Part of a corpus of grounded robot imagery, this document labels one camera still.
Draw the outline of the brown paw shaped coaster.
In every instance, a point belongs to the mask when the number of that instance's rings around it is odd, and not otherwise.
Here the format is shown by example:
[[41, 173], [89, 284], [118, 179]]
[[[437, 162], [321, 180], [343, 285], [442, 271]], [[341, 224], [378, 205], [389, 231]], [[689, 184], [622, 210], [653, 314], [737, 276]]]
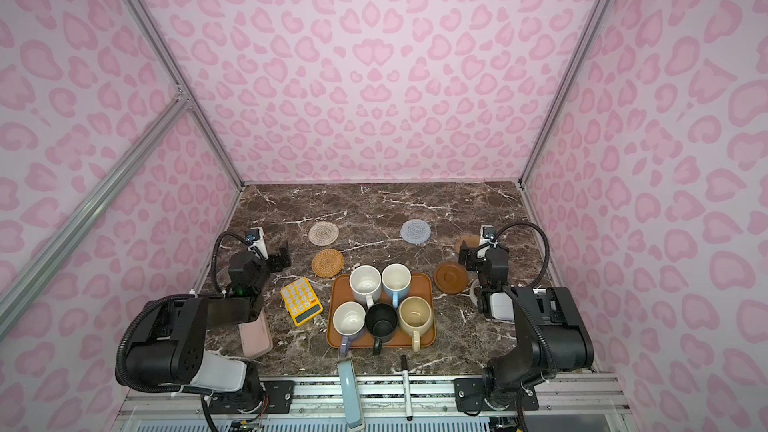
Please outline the brown paw shaped coaster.
[[469, 249], [476, 249], [480, 245], [480, 240], [481, 237], [478, 235], [463, 235], [457, 240], [454, 250], [459, 254], [463, 246]]

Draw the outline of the brown wooden round coaster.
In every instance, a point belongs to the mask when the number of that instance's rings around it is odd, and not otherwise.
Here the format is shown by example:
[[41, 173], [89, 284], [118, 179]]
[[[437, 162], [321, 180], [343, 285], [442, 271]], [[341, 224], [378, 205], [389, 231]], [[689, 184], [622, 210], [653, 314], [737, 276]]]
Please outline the brown wooden round coaster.
[[466, 268], [459, 263], [447, 262], [438, 266], [434, 273], [434, 283], [438, 290], [447, 295], [457, 295], [469, 285]]

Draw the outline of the rattan round coaster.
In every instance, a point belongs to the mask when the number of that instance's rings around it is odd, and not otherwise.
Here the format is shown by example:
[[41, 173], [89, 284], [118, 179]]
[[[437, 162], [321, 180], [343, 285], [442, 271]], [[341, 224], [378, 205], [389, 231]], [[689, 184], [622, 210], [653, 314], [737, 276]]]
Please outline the rattan round coaster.
[[344, 263], [344, 257], [341, 252], [334, 249], [326, 249], [314, 256], [311, 262], [311, 269], [317, 277], [330, 279], [341, 273]]

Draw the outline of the beige woven round coaster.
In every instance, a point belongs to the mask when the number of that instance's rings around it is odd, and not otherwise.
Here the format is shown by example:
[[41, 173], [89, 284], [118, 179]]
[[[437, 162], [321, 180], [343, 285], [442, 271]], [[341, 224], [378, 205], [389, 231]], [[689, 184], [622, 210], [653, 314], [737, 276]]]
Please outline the beige woven round coaster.
[[315, 223], [308, 232], [308, 240], [318, 247], [328, 247], [334, 244], [338, 237], [338, 227], [327, 221]]

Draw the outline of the grey blue round coaster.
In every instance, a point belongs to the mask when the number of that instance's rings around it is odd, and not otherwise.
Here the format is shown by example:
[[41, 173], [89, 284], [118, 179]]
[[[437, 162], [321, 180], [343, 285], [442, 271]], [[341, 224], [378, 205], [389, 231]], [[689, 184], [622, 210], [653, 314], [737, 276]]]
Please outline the grey blue round coaster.
[[431, 237], [431, 228], [429, 224], [423, 220], [408, 220], [402, 225], [400, 236], [406, 243], [412, 245], [424, 244]]

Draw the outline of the light blue mug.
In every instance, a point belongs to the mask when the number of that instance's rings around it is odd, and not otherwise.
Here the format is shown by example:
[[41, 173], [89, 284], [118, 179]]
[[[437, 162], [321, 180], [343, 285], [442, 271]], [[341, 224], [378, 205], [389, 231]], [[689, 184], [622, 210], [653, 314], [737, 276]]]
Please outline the light blue mug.
[[384, 268], [381, 279], [384, 291], [391, 299], [392, 306], [397, 309], [410, 291], [410, 270], [403, 264], [391, 264]]

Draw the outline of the white speckled mug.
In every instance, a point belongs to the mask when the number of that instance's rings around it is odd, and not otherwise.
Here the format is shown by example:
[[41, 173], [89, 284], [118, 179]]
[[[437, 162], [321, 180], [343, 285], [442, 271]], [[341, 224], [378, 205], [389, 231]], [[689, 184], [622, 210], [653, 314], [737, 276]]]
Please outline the white speckled mug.
[[381, 273], [373, 266], [355, 268], [350, 274], [349, 285], [355, 300], [366, 309], [370, 309], [381, 298]]

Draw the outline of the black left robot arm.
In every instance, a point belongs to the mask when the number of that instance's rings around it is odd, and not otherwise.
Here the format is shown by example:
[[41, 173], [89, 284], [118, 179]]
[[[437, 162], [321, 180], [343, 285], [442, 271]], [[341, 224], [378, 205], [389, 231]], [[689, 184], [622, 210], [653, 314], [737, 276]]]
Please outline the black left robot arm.
[[[290, 267], [289, 249], [263, 256], [259, 247], [232, 256], [230, 284], [219, 294], [179, 294], [148, 302], [118, 345], [115, 376], [134, 391], [186, 393], [203, 399], [205, 412], [262, 413], [269, 395], [251, 357], [270, 337], [262, 311], [269, 277]], [[237, 326], [243, 358], [206, 348], [209, 330]]]

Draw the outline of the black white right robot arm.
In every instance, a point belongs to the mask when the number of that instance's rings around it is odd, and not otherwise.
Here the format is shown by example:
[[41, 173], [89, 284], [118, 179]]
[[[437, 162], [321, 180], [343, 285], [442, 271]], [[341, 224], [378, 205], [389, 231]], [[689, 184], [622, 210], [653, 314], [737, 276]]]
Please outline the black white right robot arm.
[[479, 379], [454, 381], [456, 407], [469, 416], [483, 411], [539, 408], [535, 387], [561, 372], [588, 369], [594, 347], [570, 291], [565, 287], [513, 287], [508, 282], [509, 252], [486, 243], [463, 243], [459, 264], [477, 274], [471, 287], [478, 311], [495, 320], [510, 319], [515, 346], [491, 358]]

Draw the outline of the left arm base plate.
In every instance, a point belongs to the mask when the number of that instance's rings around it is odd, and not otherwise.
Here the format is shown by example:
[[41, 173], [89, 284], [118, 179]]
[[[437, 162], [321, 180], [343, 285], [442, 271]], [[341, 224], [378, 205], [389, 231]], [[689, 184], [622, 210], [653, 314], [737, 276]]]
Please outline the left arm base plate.
[[258, 387], [247, 382], [238, 392], [216, 393], [209, 411], [212, 415], [287, 414], [293, 401], [293, 380], [261, 381]]

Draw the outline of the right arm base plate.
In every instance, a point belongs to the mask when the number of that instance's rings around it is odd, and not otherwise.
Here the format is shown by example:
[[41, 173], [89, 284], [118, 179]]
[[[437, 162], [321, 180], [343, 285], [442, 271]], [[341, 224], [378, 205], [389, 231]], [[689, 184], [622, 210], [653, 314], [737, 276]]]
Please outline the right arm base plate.
[[457, 410], [470, 416], [481, 412], [515, 412], [518, 404], [525, 412], [537, 411], [540, 407], [533, 389], [489, 392], [479, 377], [454, 379], [453, 388]]

